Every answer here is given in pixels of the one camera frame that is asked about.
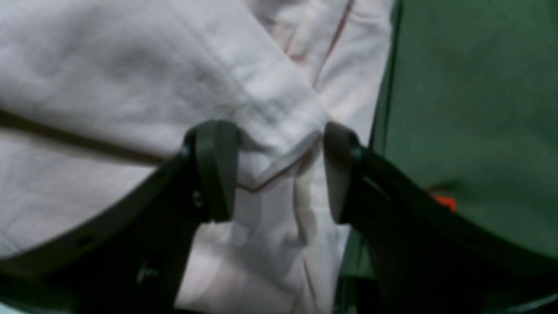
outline green fabric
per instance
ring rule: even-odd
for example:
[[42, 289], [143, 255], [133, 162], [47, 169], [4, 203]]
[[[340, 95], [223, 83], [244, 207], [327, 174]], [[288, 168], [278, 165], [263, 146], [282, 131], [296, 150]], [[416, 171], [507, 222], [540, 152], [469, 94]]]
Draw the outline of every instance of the green fabric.
[[558, 1], [402, 5], [374, 149], [467, 220], [558, 258]]
[[370, 263], [364, 239], [354, 229], [351, 230], [345, 246], [345, 254], [339, 275], [374, 278], [374, 271]]

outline white fabric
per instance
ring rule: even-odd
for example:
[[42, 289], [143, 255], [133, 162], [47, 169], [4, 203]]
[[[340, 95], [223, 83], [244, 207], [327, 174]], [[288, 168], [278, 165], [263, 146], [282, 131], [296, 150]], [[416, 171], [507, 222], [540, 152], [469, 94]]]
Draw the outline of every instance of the white fabric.
[[22, 314], [22, 312], [0, 303], [0, 314]]
[[391, 4], [0, 1], [0, 254], [96, 215], [223, 118], [244, 130], [234, 221], [197, 232], [176, 306], [331, 312], [347, 228], [320, 133], [368, 140]]

